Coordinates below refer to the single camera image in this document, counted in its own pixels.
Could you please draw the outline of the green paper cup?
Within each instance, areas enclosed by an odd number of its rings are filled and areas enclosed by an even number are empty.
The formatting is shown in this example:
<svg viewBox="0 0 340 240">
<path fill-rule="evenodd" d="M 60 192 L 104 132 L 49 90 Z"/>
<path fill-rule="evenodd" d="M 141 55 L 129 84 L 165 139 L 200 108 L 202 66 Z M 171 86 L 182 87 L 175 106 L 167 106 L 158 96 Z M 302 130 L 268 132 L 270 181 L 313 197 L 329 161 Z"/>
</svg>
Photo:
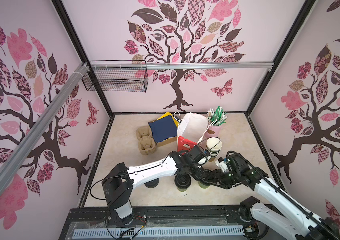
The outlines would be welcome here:
<svg viewBox="0 0 340 240">
<path fill-rule="evenodd" d="M 189 187 L 185 187 L 185 186 L 177 186 L 177 190 L 180 192 L 185 192 Z"/>
<path fill-rule="evenodd" d="M 202 189 L 207 189 L 210 185 L 206 185 L 202 182 L 199 182 L 199 186 L 202 188 Z"/>
</svg>

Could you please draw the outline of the white red paper bag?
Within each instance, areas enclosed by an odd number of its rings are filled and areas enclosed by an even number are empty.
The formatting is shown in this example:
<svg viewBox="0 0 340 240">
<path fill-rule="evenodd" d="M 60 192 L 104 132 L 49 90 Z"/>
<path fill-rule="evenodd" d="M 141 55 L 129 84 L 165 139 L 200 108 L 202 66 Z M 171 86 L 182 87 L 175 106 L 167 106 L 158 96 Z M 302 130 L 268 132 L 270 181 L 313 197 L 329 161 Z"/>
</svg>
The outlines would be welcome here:
<svg viewBox="0 0 340 240">
<path fill-rule="evenodd" d="M 187 113 L 177 130 L 177 151 L 192 149 L 203 138 L 208 128 L 208 118 L 196 113 Z"/>
</svg>

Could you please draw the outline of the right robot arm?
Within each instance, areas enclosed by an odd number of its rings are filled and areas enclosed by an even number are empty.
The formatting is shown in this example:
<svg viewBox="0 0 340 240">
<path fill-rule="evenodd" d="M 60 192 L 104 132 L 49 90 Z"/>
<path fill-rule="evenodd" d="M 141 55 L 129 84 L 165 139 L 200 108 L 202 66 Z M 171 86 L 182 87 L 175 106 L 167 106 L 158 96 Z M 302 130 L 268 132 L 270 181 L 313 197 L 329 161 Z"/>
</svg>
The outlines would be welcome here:
<svg viewBox="0 0 340 240">
<path fill-rule="evenodd" d="M 239 217 L 246 222 L 265 224 L 287 240 L 339 240 L 338 225 L 331 218 L 321 218 L 294 200 L 260 168 L 241 154 L 229 151 L 216 160 L 214 183 L 225 189 L 246 186 L 268 200 L 275 211 L 255 197 L 240 203 Z"/>
</svg>

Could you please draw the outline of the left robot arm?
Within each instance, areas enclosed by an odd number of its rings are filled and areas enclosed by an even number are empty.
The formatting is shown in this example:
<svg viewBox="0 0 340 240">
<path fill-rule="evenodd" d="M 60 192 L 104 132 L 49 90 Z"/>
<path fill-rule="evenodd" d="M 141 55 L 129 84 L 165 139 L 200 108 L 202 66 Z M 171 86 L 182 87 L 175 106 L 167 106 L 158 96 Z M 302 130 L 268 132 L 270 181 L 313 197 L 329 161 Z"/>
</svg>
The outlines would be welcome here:
<svg viewBox="0 0 340 240">
<path fill-rule="evenodd" d="M 120 220 L 131 219 L 134 211 L 130 196 L 134 189 L 174 175 L 188 174 L 199 180 L 205 171 L 203 165 L 210 158 L 209 151 L 194 146 L 189 150 L 170 152 L 165 158 L 146 165 L 127 167 L 125 163 L 119 163 L 101 181 L 107 206 Z"/>
</svg>

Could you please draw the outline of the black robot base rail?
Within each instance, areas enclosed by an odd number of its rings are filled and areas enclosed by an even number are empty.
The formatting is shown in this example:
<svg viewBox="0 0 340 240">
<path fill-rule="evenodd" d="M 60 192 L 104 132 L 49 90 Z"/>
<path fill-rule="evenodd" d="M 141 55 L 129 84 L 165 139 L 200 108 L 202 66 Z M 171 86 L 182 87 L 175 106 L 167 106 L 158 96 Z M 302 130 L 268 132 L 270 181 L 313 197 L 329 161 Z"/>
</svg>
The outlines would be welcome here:
<svg viewBox="0 0 340 240">
<path fill-rule="evenodd" d="M 283 237 L 266 225 L 243 221 L 239 205 L 134 207 L 134 216 L 127 223 L 106 207 L 75 208 L 69 211 L 60 240 L 72 240 L 75 229 L 242 226 L 245 235 L 233 237 L 191 237 L 173 240 L 282 240 Z"/>
</svg>

